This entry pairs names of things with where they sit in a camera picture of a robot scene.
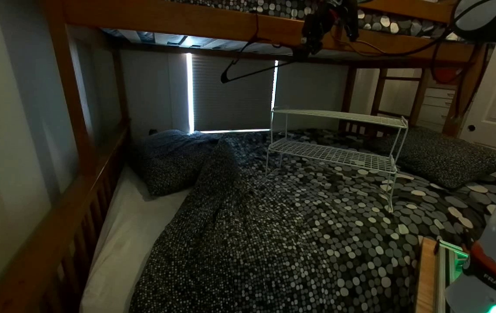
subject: window blind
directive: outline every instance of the window blind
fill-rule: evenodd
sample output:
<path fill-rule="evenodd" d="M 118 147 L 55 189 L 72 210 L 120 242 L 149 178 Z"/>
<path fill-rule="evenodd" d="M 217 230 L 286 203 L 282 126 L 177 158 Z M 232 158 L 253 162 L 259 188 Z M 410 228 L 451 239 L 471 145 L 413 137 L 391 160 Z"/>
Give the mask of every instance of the window blind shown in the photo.
<path fill-rule="evenodd" d="M 269 128 L 273 70 L 229 83 L 221 73 L 231 59 L 192 55 L 194 130 Z M 240 60 L 228 77 L 274 65 L 274 61 Z"/>

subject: bunk bed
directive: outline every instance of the bunk bed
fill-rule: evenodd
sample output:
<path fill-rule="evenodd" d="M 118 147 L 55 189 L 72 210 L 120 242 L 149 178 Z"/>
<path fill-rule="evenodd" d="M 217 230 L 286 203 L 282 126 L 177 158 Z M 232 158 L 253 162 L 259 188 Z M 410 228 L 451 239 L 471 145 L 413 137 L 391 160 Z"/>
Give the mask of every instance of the bunk bed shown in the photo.
<path fill-rule="evenodd" d="M 431 3 L 423 0 L 374 0 L 362 5 L 365 10 L 397 14 L 411 19 L 419 18 L 439 24 L 448 24 L 453 2 Z M 79 155 L 79 177 L 69 186 L 61 200 L 41 222 L 31 238 L 10 263 L 0 278 L 0 312 L 77 311 L 82 298 L 85 282 L 91 266 L 93 250 L 99 238 L 101 227 L 117 181 L 124 166 L 125 150 L 130 142 L 129 117 L 127 111 L 124 79 L 121 70 L 119 48 L 136 48 L 149 51 L 207 53 L 209 55 L 236 57 L 239 47 L 248 42 L 255 32 L 258 20 L 258 37 L 268 42 L 260 43 L 260 48 L 242 54 L 248 58 L 268 58 L 289 60 L 286 50 L 275 51 L 271 43 L 295 46 L 300 41 L 302 21 L 291 10 L 291 18 L 253 14 L 239 10 L 212 8 L 207 3 L 185 4 L 163 0 L 49 0 L 44 2 L 44 10 L 49 22 L 57 64 L 61 76 L 64 95 L 70 115 L 71 125 Z M 95 32 L 84 36 L 74 27 L 103 28 L 105 30 L 132 30 L 159 34 L 177 34 L 195 39 L 190 46 L 184 44 L 131 44 L 122 36 L 107 38 Z M 344 102 L 339 109 L 349 111 L 352 86 L 357 68 L 426 68 L 433 56 L 433 47 L 408 57 L 368 59 L 354 52 L 378 55 L 378 51 L 366 44 L 347 42 L 345 35 L 334 28 L 333 36 L 323 40 L 324 52 L 311 58 L 309 62 L 348 65 L 351 67 L 347 79 Z M 397 35 L 374 30 L 361 30 L 361 40 L 388 52 L 401 52 L 423 46 L 430 38 Z M 88 135 L 80 101 L 78 81 L 73 67 L 71 51 L 73 40 L 81 37 L 97 47 L 113 54 L 115 75 L 121 104 L 121 122 L 116 125 L 111 140 L 104 148 L 96 148 Z M 205 48 L 196 42 L 221 40 L 219 47 Z M 444 42 L 437 53 L 437 66 L 460 68 L 469 60 L 471 68 L 463 75 L 461 101 L 471 99 L 475 85 L 481 76 L 482 52 L 473 55 L 473 46 L 463 42 Z M 410 115 L 411 125 L 416 122 L 417 113 L 425 87 L 420 85 L 417 100 Z M 449 110 L 456 110 L 455 99 Z M 459 125 L 449 119 L 444 132 L 456 135 Z M 65 284 L 68 290 L 60 291 Z"/>

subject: wooden bed frame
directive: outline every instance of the wooden bed frame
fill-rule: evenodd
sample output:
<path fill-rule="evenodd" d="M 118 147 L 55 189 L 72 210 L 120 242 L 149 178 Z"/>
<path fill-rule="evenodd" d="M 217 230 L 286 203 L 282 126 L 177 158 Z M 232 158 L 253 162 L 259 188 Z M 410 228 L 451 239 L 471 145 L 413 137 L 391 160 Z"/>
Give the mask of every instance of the wooden bed frame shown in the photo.
<path fill-rule="evenodd" d="M 423 0 L 397 0 L 394 3 L 393 0 L 375 0 L 363 7 L 447 23 L 452 5 L 453 2 L 437 4 Z M 256 18 L 253 14 L 163 0 L 45 0 L 44 10 L 76 141 L 80 172 L 79 177 L 65 191 L 59 203 L 41 222 L 0 278 L 0 313 L 78 311 L 97 237 L 123 167 L 125 148 L 130 141 L 119 47 L 111 45 L 104 36 L 85 36 L 78 39 L 105 48 L 113 54 L 122 117 L 106 147 L 96 148 L 91 141 L 71 57 L 71 51 L 75 49 L 73 41 L 81 36 L 75 34 L 73 26 L 248 41 L 254 34 Z M 300 41 L 300 20 L 270 16 L 259 18 L 260 37 L 290 45 L 296 45 Z M 361 40 L 389 52 L 399 52 L 393 47 L 410 50 L 429 42 L 425 38 L 393 36 L 368 30 L 361 30 Z M 325 49 L 351 51 L 348 46 L 336 43 L 330 36 L 324 38 L 323 44 Z M 356 43 L 355 47 L 365 53 L 376 53 L 363 44 Z M 437 63 L 445 67 L 462 67 L 472 51 L 473 47 L 468 44 L 444 43 Z M 433 48 L 430 48 L 405 59 L 349 62 L 352 67 L 341 110 L 350 109 L 355 71 L 358 67 L 424 68 L 429 66 L 432 53 Z M 473 87 L 481 75 L 481 55 L 479 53 L 473 58 L 471 70 L 463 77 L 465 82 L 462 101 L 473 96 Z M 417 118 L 421 103 L 419 97 L 420 94 L 423 97 L 423 89 L 423 86 L 419 87 L 411 121 Z M 454 102 L 449 110 L 450 115 L 455 111 Z M 449 123 L 444 128 L 444 132 L 449 135 L 455 135 L 458 130 L 459 125 Z"/>

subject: top bunk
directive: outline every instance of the top bunk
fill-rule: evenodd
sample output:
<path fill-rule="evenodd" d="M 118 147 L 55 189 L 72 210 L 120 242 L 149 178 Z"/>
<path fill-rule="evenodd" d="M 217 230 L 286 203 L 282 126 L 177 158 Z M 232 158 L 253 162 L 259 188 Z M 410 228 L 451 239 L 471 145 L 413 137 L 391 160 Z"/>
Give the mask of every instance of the top bunk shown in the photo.
<path fill-rule="evenodd" d="M 236 56 L 255 35 L 244 57 L 290 60 L 300 44 L 303 20 L 316 0 L 60 0 L 67 24 L 102 28 L 121 48 Z M 454 0 L 373 0 L 359 4 L 359 41 L 388 53 L 420 48 L 439 37 L 451 20 Z M 435 55 L 436 66 L 461 67 L 473 44 L 454 34 Z M 354 42 L 341 28 L 323 38 L 323 49 L 308 62 L 357 67 L 428 67 L 435 46 L 405 57 L 385 57 L 374 47 Z"/>

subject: white wire shelf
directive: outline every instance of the white wire shelf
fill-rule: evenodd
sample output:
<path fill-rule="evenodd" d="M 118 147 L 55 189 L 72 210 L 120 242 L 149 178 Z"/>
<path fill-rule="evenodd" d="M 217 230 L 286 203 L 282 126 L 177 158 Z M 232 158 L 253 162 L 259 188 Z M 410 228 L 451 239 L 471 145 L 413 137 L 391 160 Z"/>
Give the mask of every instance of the white wire shelf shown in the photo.
<path fill-rule="evenodd" d="M 372 115 L 363 115 L 363 114 L 337 112 L 337 111 L 323 111 L 323 110 L 273 109 L 272 112 L 285 113 L 285 114 L 310 115 L 312 117 L 331 117 L 334 119 L 357 121 L 364 123 L 374 123 L 377 125 L 384 125 L 388 127 L 395 127 L 402 129 L 409 127 L 409 124 L 403 117 L 401 117 L 401 119 L 393 119 L 391 117 L 374 117 Z"/>
<path fill-rule="evenodd" d="M 391 156 L 381 156 L 359 151 L 345 150 L 324 145 L 301 143 L 287 139 L 280 139 L 269 146 L 269 151 L 300 156 L 302 158 L 358 166 L 364 169 L 373 169 L 395 174 L 397 168 Z"/>

